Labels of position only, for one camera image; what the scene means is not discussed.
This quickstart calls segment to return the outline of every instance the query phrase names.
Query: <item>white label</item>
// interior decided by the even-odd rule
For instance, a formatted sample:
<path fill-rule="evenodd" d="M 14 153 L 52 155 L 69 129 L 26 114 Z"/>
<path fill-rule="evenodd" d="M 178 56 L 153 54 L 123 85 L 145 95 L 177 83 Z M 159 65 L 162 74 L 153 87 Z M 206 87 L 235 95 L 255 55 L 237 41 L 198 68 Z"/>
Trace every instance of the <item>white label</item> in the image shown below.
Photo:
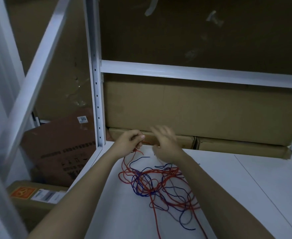
<path fill-rule="evenodd" d="M 57 192 L 52 190 L 39 189 L 39 191 L 31 198 L 31 200 L 57 204 L 65 194 L 66 191 Z"/>
<path fill-rule="evenodd" d="M 86 116 L 77 117 L 79 123 L 86 123 L 88 122 Z"/>

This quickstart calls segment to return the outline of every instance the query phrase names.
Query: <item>metal shelving unit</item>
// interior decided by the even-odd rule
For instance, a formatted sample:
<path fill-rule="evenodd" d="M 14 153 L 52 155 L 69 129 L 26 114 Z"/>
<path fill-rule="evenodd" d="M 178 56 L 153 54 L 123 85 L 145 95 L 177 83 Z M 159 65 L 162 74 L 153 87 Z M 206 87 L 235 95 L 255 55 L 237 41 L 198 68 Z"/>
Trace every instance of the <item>metal shelving unit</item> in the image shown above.
<path fill-rule="evenodd" d="M 102 60 L 99 0 L 83 1 L 97 141 L 95 155 L 100 153 L 106 143 L 103 73 L 292 88 L 292 75 Z M 58 1 L 32 64 L 24 77 L 5 3 L 0 0 L 0 68 L 9 74 L 6 77 L 9 86 L 14 86 L 13 80 L 20 81 L 20 85 L 14 87 L 15 90 L 20 91 L 16 96 L 13 108 L 8 115 L 8 121 L 0 137 L 0 198 L 5 203 L 1 210 L 6 209 L 9 211 L 6 218 L 0 212 L 0 218 L 5 225 L 8 225 L 6 222 L 8 220 L 16 221 L 14 227 L 7 227 L 11 238 L 24 238 L 27 233 L 22 221 L 18 219 L 18 215 L 8 196 L 4 193 L 5 187 L 1 184 L 1 180 L 4 181 L 8 176 L 26 126 L 34 126 L 32 124 L 33 121 L 30 119 L 30 114 L 64 26 L 69 3 L 70 0 Z"/>

